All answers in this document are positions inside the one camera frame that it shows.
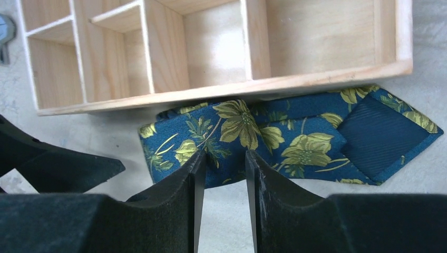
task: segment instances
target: black object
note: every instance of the black object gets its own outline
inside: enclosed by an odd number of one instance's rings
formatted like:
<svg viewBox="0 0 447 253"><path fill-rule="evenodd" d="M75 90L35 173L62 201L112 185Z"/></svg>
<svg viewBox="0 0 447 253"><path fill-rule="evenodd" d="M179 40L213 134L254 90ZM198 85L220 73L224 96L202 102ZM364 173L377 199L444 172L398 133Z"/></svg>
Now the black object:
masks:
<svg viewBox="0 0 447 253"><path fill-rule="evenodd" d="M104 195L0 196L0 251L197 252L206 158L187 163L127 202Z"/></svg>
<svg viewBox="0 0 447 253"><path fill-rule="evenodd" d="M1 115L0 143L0 177L15 168L41 193L86 192L125 170L117 159L41 142Z"/></svg>
<svg viewBox="0 0 447 253"><path fill-rule="evenodd" d="M447 197L336 194L321 198L246 156L255 252L447 252Z"/></svg>

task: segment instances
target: gray metal object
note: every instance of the gray metal object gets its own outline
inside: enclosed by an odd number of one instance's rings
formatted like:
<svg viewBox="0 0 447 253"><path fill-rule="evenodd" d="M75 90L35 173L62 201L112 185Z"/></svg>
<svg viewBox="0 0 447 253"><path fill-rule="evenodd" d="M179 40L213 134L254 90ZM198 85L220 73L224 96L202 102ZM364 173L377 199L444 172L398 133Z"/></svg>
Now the gray metal object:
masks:
<svg viewBox="0 0 447 253"><path fill-rule="evenodd" d="M0 65L9 64L6 43L15 36L15 25L12 20L0 14Z"/></svg>

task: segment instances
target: wooden organizer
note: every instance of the wooden organizer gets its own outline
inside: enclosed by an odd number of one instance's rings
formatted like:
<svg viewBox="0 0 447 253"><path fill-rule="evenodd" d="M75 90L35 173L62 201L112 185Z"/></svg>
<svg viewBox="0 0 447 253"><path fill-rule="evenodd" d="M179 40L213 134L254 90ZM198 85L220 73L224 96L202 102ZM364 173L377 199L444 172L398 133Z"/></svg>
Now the wooden organizer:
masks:
<svg viewBox="0 0 447 253"><path fill-rule="evenodd" d="M309 93L413 68L411 0L17 2L39 115Z"/></svg>

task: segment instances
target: marble surface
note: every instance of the marble surface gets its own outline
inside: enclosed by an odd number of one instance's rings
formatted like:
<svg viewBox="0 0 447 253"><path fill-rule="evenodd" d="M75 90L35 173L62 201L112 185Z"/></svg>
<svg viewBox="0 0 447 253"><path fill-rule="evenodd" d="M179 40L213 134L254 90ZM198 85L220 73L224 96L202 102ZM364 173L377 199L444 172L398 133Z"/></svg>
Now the marble surface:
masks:
<svg viewBox="0 0 447 253"><path fill-rule="evenodd" d="M379 83L447 130L447 1L414 1L414 73ZM14 0L0 13L18 21ZM22 35L9 43L11 65L0 66L0 113L26 133L64 148L120 159L126 171L91 193L125 200L152 185L137 128L157 111L37 117L26 73ZM327 197L333 193L412 192L447 194L447 134L380 187L294 180ZM208 189L203 203L199 252L253 252L246 183Z"/></svg>

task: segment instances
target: blue fabric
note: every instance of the blue fabric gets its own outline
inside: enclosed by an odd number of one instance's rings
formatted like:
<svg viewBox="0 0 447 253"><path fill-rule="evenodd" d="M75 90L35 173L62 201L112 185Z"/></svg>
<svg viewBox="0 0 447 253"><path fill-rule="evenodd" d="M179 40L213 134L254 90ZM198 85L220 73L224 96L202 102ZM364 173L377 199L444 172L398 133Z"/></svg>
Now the blue fabric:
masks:
<svg viewBox="0 0 447 253"><path fill-rule="evenodd" d="M210 188L245 178L248 149L289 178L377 185L443 131L386 90L366 86L249 106L202 103L163 112L139 133L154 182L204 149Z"/></svg>

